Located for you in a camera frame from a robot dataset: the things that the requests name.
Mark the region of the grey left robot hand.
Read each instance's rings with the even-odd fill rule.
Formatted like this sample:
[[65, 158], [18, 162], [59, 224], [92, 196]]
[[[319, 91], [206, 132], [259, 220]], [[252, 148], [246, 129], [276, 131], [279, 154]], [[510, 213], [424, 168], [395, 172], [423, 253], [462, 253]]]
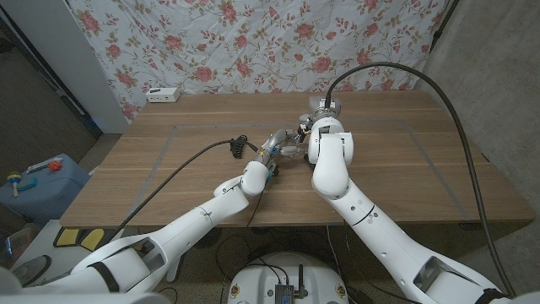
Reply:
[[254, 161], [270, 167], [278, 156], [298, 159], [307, 153], [307, 148], [300, 142], [300, 134], [293, 129], [279, 129], [273, 133], [256, 152]]

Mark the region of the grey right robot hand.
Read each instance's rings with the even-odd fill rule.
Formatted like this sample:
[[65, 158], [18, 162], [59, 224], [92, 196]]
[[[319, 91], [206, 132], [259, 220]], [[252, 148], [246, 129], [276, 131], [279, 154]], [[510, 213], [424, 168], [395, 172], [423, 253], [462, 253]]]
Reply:
[[326, 98], [323, 96], [311, 96], [308, 100], [307, 114], [299, 117], [300, 126], [298, 132], [307, 134], [313, 125], [322, 118], [333, 117], [338, 118], [342, 110], [342, 102], [339, 99], [332, 98], [330, 105], [326, 106]]

